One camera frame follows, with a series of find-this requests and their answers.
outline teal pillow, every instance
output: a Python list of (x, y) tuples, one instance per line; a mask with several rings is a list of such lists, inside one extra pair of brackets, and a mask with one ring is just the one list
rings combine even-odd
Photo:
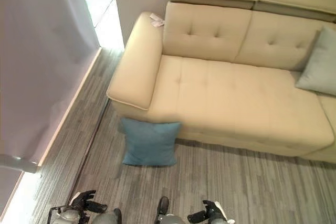
[(174, 165), (174, 144), (181, 123), (146, 123), (122, 118), (126, 134), (126, 165)]
[(323, 27), (295, 87), (336, 95), (336, 31)]

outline sofa armrest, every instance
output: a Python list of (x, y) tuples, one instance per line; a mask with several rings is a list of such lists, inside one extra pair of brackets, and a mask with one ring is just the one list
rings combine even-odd
[(163, 27), (152, 26), (150, 14), (136, 21), (107, 90), (110, 99), (141, 110), (151, 104), (162, 56)]

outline striped carpet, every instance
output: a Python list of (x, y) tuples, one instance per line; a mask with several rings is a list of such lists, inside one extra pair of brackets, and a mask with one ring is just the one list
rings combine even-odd
[[(50, 207), (65, 203), (120, 55), (104, 49), (97, 59), (38, 171), (29, 223), (45, 224)], [(110, 103), (77, 190), (97, 190), (94, 200), (119, 207), (125, 224), (153, 223), (162, 195), (184, 220), (211, 199), (241, 224), (336, 223), (336, 165), (178, 140), (175, 166), (126, 166), (118, 125)]]
[(336, 223), (335, 165), (177, 140), (175, 166), (127, 166), (118, 127), (109, 103), (77, 190), (97, 190), (124, 223), (153, 223), (163, 195), (186, 222), (210, 199), (236, 223)]

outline blue cushion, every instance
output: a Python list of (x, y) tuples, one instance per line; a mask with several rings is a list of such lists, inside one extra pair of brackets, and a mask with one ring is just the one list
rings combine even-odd
[(126, 165), (174, 165), (174, 144), (181, 123), (146, 123), (122, 118)]

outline beige leather sofa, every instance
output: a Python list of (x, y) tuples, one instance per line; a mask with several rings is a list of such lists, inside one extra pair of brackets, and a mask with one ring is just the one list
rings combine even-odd
[(107, 91), (118, 114), (182, 122), (182, 139), (336, 162), (336, 97), (295, 88), (317, 31), (336, 24), (177, 1), (164, 27), (137, 20)]

